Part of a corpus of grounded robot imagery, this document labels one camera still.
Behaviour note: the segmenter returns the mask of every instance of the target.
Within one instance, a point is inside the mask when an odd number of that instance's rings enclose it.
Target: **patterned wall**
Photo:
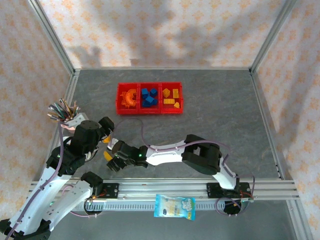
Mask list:
[[[320,239],[320,5],[300,0],[258,70],[276,148]]]
[[[75,68],[247,68],[285,0],[40,2]]]
[[[56,127],[47,106],[68,81],[28,1],[0,1],[0,219],[21,207],[43,166]]]

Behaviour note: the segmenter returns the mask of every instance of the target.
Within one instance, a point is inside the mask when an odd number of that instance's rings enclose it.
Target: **gray mat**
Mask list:
[[[286,201],[255,201],[243,215],[197,211],[195,221],[155,218],[153,212],[68,214],[50,240],[296,240]]]
[[[121,82],[182,82],[184,112],[181,115],[139,115],[144,137],[152,145],[179,142],[187,134],[217,140],[232,148],[228,165],[239,175],[277,178],[278,172],[268,142],[256,95],[247,70],[81,70],[74,100],[81,112],[94,121],[108,116],[115,123],[133,116],[116,114],[115,100]],[[117,139],[143,145],[140,123],[127,121],[115,133]],[[95,159],[74,175],[92,171],[102,178],[202,178],[207,177],[183,163],[143,167],[128,166],[110,171],[103,157],[105,144]]]

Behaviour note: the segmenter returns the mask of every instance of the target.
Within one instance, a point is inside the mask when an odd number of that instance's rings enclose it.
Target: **orange toy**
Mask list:
[[[137,101],[134,100],[134,97],[136,95],[137,95],[136,89],[130,89],[129,91],[123,91],[121,94],[121,96],[123,97],[121,104],[124,105],[126,108],[135,107]]]

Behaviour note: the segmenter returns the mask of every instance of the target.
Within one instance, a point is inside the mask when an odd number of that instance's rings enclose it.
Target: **snack bag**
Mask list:
[[[194,197],[155,196],[154,216],[158,218],[196,219],[196,199]]]

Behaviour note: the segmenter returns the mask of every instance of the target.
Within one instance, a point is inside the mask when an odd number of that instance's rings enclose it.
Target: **red tray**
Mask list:
[[[127,108],[122,105],[123,97],[121,94],[127,92],[130,89],[136,89],[136,104],[135,107],[130,106]],[[141,89],[147,89],[148,92],[151,89],[157,89],[158,94],[155,99],[158,100],[158,104],[151,107],[142,107]],[[164,104],[163,90],[169,89],[170,96],[168,99],[173,98],[173,89],[179,89],[179,98],[175,99],[175,102],[180,104],[180,108],[174,108],[173,104]],[[120,115],[139,115],[139,114],[182,114],[184,111],[184,98],[182,92],[182,84],[178,81],[172,82],[121,82],[118,83],[118,89],[116,91],[115,99],[116,113]]]

